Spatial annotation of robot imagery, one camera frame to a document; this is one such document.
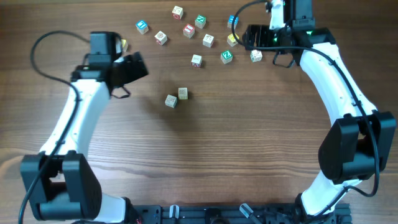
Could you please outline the white block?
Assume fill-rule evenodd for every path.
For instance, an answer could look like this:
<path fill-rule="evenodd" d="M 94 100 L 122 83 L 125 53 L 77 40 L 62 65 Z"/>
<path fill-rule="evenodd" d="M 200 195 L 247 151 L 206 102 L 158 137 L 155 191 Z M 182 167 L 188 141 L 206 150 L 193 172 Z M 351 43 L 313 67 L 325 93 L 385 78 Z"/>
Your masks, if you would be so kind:
<path fill-rule="evenodd" d="M 260 50 L 252 50 L 250 57 L 252 62 L 259 62 L 262 60 L 262 52 Z"/>

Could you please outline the plain wooden block blue side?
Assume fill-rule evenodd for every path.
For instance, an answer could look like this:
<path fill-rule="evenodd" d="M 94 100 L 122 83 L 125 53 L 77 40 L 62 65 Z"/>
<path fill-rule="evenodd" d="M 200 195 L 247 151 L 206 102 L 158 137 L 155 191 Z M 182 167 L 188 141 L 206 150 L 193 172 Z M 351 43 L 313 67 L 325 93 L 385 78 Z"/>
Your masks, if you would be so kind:
<path fill-rule="evenodd" d="M 171 108 L 175 108 L 177 105 L 178 98 L 176 96 L 167 95 L 165 99 L 165 105 Z"/>

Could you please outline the wooden block yellow side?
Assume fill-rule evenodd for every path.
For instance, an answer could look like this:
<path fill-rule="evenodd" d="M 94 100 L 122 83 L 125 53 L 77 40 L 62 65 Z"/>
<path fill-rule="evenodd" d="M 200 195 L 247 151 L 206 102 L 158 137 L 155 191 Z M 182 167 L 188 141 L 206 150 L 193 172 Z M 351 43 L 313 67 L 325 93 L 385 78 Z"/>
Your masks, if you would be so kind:
<path fill-rule="evenodd" d="M 187 88 L 179 88 L 178 89 L 178 98 L 179 98 L 179 100 L 187 100 L 188 99 L 188 89 Z"/>

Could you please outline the wooden block red triangle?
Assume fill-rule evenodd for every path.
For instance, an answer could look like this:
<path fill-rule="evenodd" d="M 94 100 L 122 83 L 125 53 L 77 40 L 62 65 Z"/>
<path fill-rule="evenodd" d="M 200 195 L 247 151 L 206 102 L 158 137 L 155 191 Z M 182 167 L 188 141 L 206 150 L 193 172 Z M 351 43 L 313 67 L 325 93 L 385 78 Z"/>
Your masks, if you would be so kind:
<path fill-rule="evenodd" d="M 193 67 L 200 68 L 202 63 L 202 56 L 201 55 L 196 55 L 193 54 L 192 60 L 191 60 L 191 65 Z"/>

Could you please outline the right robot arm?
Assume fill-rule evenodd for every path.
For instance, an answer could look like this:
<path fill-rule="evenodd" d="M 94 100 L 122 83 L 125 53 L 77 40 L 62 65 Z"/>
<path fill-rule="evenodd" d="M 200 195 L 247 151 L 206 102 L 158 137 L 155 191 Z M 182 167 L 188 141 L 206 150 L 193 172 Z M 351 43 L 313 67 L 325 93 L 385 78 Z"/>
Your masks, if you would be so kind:
<path fill-rule="evenodd" d="M 337 203 L 358 185 L 373 179 L 379 188 L 396 130 L 390 112 L 379 112 L 363 95 L 345 67 L 336 40 L 327 28 L 317 28 L 311 1 L 265 1 L 269 25 L 250 25 L 239 43 L 246 50 L 291 54 L 315 85 L 329 115 L 331 128 L 318 150 L 320 172 L 298 194 L 294 223 L 341 220 Z"/>

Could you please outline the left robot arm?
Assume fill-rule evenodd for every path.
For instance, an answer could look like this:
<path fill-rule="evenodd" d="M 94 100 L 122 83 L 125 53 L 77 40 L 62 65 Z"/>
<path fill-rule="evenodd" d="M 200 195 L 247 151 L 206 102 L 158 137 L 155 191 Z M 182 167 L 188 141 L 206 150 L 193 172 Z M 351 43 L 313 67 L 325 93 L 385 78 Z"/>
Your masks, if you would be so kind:
<path fill-rule="evenodd" d="M 86 157 L 98 119 L 117 88 L 148 74 L 139 52 L 124 55 L 118 33 L 94 31 L 90 50 L 67 81 L 67 102 L 53 133 L 37 154 L 23 157 L 20 172 L 26 190 L 18 221 L 26 208 L 37 220 L 74 223 L 140 223 L 126 197 L 103 193 Z"/>

